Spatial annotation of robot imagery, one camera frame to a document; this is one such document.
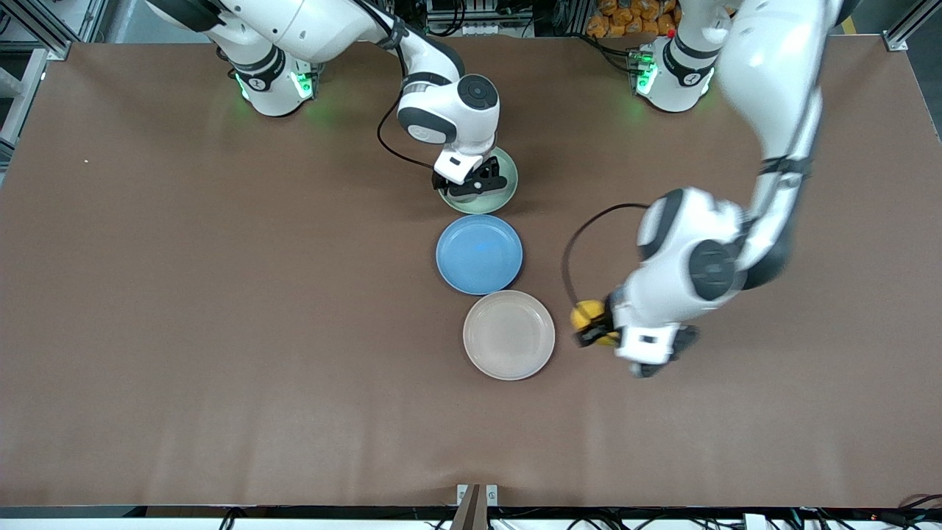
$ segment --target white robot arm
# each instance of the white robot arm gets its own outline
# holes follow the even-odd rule
[[[448,192],[506,186],[501,178],[484,178],[484,186],[468,182],[494,169],[489,156],[500,113],[495,86],[481,75],[465,75],[458,54],[398,17],[365,0],[147,1],[164,20],[214,41],[232,63],[243,95],[268,116],[289,114],[313,97],[311,63],[325,63],[356,41],[377,44],[403,61],[399,123],[414,139],[443,145],[434,170]]]
[[[820,58],[840,1],[745,0],[731,23],[721,4],[730,2],[683,1],[677,35],[656,42],[639,94],[668,110],[692,106],[706,91],[718,55],[716,79],[757,134],[763,167],[748,210],[683,188],[645,212],[637,241],[640,268],[609,296],[605,312],[577,333],[587,345],[619,332],[616,355],[632,361],[640,377],[656,373],[693,342],[696,330],[685,321],[782,272],[810,171],[821,115]]]

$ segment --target plate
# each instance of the plate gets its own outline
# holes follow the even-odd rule
[[[539,372],[553,354],[556,327],[539,300],[501,290],[478,300],[464,319],[464,350],[495,379],[517,381]]]
[[[520,238],[493,215],[468,215],[450,224],[435,249],[438,272],[467,294],[490,294],[509,286],[524,262]]]
[[[509,203],[513,194],[517,192],[517,165],[513,163],[513,158],[499,147],[492,149],[491,155],[497,157],[497,164],[500,166],[499,174],[507,177],[507,188],[488,195],[475,195],[464,201],[449,197],[445,190],[438,190],[442,200],[461,213],[471,214],[498,211]]]

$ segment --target green plate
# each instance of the green plate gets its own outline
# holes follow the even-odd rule
[[[475,195],[473,199],[467,201],[456,201],[454,198],[447,196],[445,190],[438,190],[442,200],[461,213],[471,214],[498,211],[509,203],[513,194],[517,191],[517,166],[513,163],[513,158],[499,147],[495,147],[491,154],[497,157],[497,164],[500,165],[500,176],[507,178],[507,188],[490,195]]]

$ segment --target green led light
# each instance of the green led light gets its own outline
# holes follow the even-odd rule
[[[638,77],[638,93],[647,94],[651,91],[651,86],[654,85],[654,80],[658,76],[658,66],[657,64],[652,64],[644,74],[639,75]]]
[[[713,72],[714,72],[714,69],[710,68],[709,74],[707,74],[706,79],[704,79],[704,89],[700,91],[700,95],[704,95],[709,90],[709,80],[713,78]]]
[[[238,83],[239,88],[242,89],[242,97],[248,100],[249,93],[245,90],[245,85],[242,84],[242,79],[239,78],[238,74],[235,75],[235,81]]]
[[[300,75],[292,74],[291,80],[294,81],[295,88],[298,89],[298,95],[301,99],[307,99],[314,95],[314,89],[311,88],[311,81],[305,75],[303,78]]]

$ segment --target brown tabletop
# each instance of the brown tabletop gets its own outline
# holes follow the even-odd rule
[[[560,254],[616,202],[692,185],[747,203],[759,164],[713,91],[657,112],[579,41],[453,41],[501,92],[520,189],[513,284],[549,308],[545,369],[462,347],[477,298],[432,251],[458,214],[376,123],[398,66],[357,45],[269,119],[209,45],[76,45],[0,192],[0,503],[896,505],[942,489],[942,148],[906,55],[832,39],[787,273],[701,319],[650,380],[578,350]],[[404,153],[436,150],[385,135]],[[637,266],[639,216],[588,232],[583,297]]]

